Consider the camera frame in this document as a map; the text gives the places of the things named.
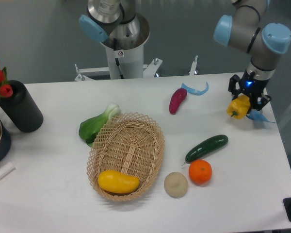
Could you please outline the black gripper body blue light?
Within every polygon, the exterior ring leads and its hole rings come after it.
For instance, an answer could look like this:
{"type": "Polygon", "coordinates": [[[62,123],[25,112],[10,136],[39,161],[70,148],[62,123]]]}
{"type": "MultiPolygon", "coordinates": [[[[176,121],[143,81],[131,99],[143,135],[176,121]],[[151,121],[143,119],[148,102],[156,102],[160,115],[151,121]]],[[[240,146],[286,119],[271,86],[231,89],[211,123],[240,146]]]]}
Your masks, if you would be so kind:
{"type": "Polygon", "coordinates": [[[256,71],[246,70],[240,79],[239,86],[243,94],[251,100],[257,101],[262,96],[269,80],[267,75],[259,75],[256,71]]]}

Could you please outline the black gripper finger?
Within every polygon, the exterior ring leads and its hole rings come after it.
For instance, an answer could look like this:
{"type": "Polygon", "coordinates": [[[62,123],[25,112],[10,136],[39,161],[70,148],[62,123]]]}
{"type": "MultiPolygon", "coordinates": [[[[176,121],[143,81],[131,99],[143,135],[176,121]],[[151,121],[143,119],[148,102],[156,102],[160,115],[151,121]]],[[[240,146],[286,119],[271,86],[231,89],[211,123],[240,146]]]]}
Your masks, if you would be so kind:
{"type": "Polygon", "coordinates": [[[237,85],[239,84],[240,77],[236,74],[234,74],[230,79],[229,79],[229,85],[228,85],[228,91],[232,95],[232,100],[236,99],[238,95],[241,93],[241,90],[237,85]]]}
{"type": "Polygon", "coordinates": [[[269,95],[265,95],[265,94],[261,94],[260,97],[249,95],[250,108],[247,114],[250,113],[252,109],[255,109],[257,111],[262,111],[265,105],[268,104],[271,100],[272,98],[269,95]]]}

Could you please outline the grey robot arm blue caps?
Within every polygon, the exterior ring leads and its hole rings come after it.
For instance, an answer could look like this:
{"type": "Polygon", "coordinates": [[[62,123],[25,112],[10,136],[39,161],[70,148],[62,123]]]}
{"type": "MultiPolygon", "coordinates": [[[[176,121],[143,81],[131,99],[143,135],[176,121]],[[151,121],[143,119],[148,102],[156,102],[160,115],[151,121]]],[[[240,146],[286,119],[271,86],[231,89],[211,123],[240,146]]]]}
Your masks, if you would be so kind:
{"type": "MultiPolygon", "coordinates": [[[[291,31],[285,25],[270,23],[258,27],[266,12],[267,0],[234,0],[236,12],[224,15],[214,30],[214,40],[251,55],[241,77],[229,80],[232,101],[227,113],[236,119],[254,116],[271,100],[264,89],[280,57],[291,43],[291,31]]],[[[136,12],[133,0],[90,0],[87,13],[79,18],[82,30],[105,48],[110,77],[133,79],[153,77],[159,68],[154,60],[144,67],[144,44],[150,35],[148,21],[136,12]]]]}

